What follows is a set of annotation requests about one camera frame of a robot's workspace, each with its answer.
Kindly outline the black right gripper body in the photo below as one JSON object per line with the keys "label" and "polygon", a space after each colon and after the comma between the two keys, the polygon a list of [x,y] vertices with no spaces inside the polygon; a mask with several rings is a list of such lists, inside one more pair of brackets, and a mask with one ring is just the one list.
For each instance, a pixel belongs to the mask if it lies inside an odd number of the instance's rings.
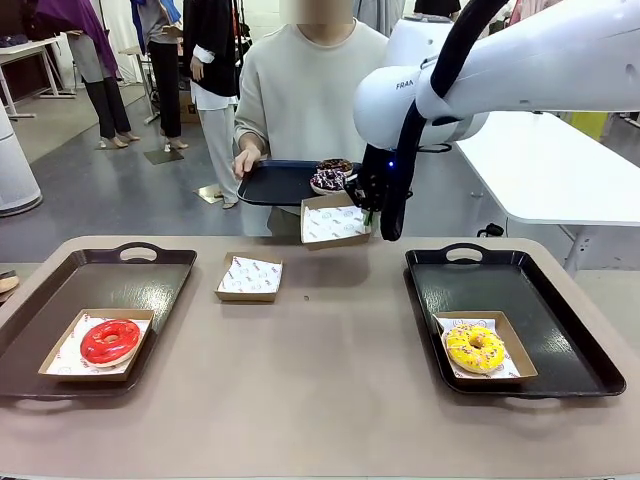
{"label": "black right gripper body", "polygon": [[359,170],[359,183],[365,200],[395,200],[396,180],[396,152],[367,145]]}

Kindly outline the person's right hand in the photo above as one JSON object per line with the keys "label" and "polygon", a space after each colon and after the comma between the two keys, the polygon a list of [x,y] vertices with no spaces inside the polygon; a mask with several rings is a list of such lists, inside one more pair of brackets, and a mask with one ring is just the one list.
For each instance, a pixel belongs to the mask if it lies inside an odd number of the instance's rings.
{"label": "person's right hand", "polygon": [[242,179],[249,173],[254,164],[262,157],[262,153],[256,148],[243,149],[234,160],[234,173],[238,179]]}

